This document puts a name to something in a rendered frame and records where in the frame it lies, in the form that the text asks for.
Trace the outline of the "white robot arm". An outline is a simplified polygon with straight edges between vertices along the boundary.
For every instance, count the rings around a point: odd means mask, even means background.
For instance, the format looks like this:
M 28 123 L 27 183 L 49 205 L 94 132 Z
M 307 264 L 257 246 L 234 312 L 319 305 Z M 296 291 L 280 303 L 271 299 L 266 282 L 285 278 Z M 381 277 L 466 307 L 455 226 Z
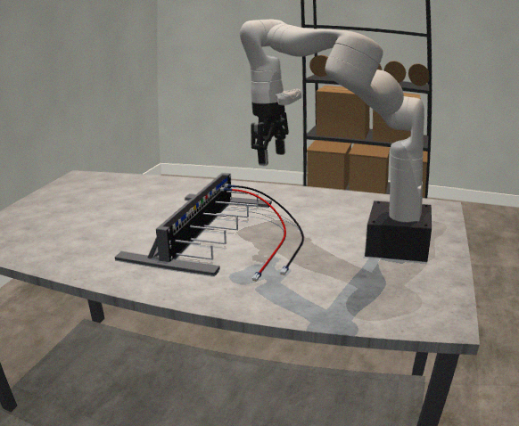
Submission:
M 404 96 L 400 84 L 390 73 L 376 70 L 383 57 L 382 47 L 356 32 L 305 29 L 280 20 L 246 21 L 240 38 L 251 67 L 251 101 L 254 103 L 289 105 L 301 98 L 300 89 L 284 91 L 280 61 L 265 55 L 262 47 L 270 46 L 297 57 L 334 47 L 325 64 L 327 75 L 379 111 L 389 127 L 411 131 L 409 138 L 391 145 L 389 216 L 400 222 L 419 221 L 423 199 L 424 104 L 419 98 Z

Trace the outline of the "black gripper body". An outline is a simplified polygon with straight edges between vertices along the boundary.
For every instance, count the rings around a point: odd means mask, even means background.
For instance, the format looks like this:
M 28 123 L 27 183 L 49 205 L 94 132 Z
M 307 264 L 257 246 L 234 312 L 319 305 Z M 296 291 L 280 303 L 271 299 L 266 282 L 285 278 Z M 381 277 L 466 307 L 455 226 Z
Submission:
M 271 123 L 281 121 L 280 115 L 284 114 L 284 105 L 278 102 L 273 103 L 252 103 L 252 113 L 259 118 L 259 122 L 263 122 L 263 136 L 267 136 Z M 274 116 L 276 115 L 276 116 Z

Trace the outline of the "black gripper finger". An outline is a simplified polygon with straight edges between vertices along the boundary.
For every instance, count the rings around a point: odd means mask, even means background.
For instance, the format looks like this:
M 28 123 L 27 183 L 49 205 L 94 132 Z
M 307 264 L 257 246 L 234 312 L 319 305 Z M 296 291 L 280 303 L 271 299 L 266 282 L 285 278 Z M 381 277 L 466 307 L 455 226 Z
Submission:
M 280 120 L 276 121 L 276 125 L 279 129 L 279 131 L 278 131 L 279 135 L 274 135 L 274 137 L 276 138 L 276 154 L 284 155 L 285 154 L 284 139 L 286 138 L 286 135 L 289 134 L 286 112 L 284 114 L 280 115 L 280 117 L 281 117 L 281 121 Z M 283 128 L 283 126 L 284 126 L 284 128 Z
M 268 165 L 268 142 L 271 141 L 273 132 L 276 129 L 276 123 L 271 123 L 267 136 L 263 136 L 263 122 L 251 123 L 251 148 L 258 151 L 258 160 L 260 166 Z M 256 142 L 257 138 L 257 142 Z M 264 144 L 263 144 L 263 141 Z M 258 143 L 258 144 L 256 144 Z

